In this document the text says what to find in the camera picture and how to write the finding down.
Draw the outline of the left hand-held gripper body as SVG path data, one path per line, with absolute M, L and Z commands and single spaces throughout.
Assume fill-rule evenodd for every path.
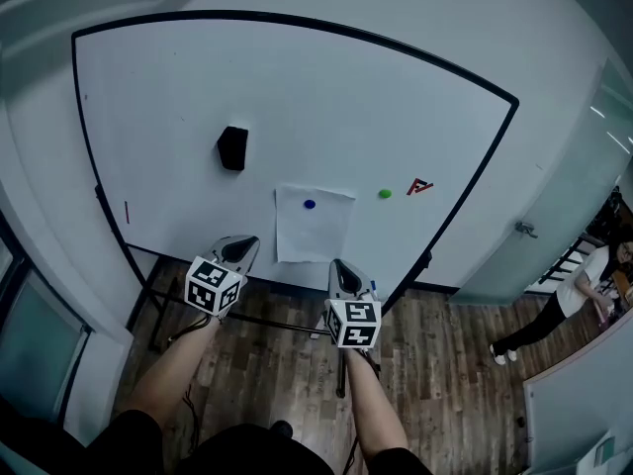
M 238 302 L 246 272 L 244 259 L 225 260 L 217 251 L 196 256 L 186 274 L 184 301 L 207 315 L 223 319 Z

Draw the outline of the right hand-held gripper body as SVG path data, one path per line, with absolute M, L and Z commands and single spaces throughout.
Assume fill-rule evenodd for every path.
M 381 325 L 382 304 L 372 292 L 356 299 L 325 301 L 325 326 L 338 348 L 373 348 Z

